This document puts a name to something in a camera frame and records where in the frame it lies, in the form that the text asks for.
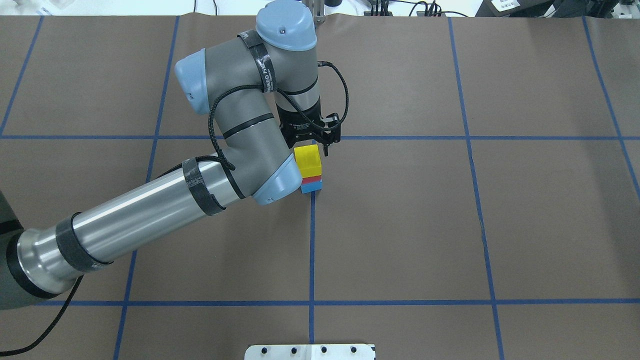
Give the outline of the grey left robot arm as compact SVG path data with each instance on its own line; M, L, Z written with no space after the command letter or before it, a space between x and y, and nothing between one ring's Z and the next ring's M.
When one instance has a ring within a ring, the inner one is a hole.
M292 148L340 141L344 116L322 116L317 35L297 0L267 3L253 29L176 62L192 109L207 116L211 155L50 228L22 227L1 198L1 309L36 305L90 272L245 198L268 205L302 184Z

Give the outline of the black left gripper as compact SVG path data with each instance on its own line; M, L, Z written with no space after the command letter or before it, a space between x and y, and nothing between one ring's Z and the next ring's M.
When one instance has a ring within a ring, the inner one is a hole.
M322 117L322 101L320 99L316 100L311 107L303 107L302 113L300 113L285 98L278 97L276 109L280 121L279 128L289 149L298 142L316 141L321 144L323 155L328 157L329 146L341 141L341 117L337 112ZM313 123L321 126L322 129L318 130L311 126L303 116L313 120Z

